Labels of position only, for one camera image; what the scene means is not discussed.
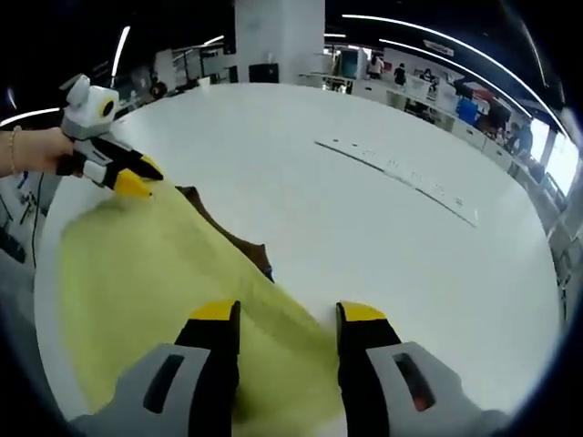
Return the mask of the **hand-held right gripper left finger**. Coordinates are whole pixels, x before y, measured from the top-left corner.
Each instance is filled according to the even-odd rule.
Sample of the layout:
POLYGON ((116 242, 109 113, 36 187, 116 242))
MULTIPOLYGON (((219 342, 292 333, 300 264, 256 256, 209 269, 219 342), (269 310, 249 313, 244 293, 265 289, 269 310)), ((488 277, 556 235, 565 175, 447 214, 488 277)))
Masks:
POLYGON ((240 381, 240 302, 195 310, 118 379, 113 399, 72 421, 79 436, 229 436, 240 381))

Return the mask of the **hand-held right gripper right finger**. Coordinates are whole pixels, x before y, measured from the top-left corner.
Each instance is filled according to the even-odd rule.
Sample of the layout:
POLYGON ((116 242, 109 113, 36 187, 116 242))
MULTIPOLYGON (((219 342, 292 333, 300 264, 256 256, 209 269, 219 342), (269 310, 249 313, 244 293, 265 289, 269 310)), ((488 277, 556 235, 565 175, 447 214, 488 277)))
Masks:
POLYGON ((509 418, 483 410, 460 377, 403 342, 372 306, 336 304, 338 383, 351 436, 501 436, 509 418))

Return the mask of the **person's left hand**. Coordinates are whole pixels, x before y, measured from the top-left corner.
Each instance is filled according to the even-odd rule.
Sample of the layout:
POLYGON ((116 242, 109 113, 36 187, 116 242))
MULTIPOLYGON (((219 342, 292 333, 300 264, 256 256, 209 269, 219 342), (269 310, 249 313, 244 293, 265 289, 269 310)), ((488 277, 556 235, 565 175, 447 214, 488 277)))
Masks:
POLYGON ((74 142, 59 127, 20 132, 21 168, 56 174, 61 157, 71 156, 74 142))

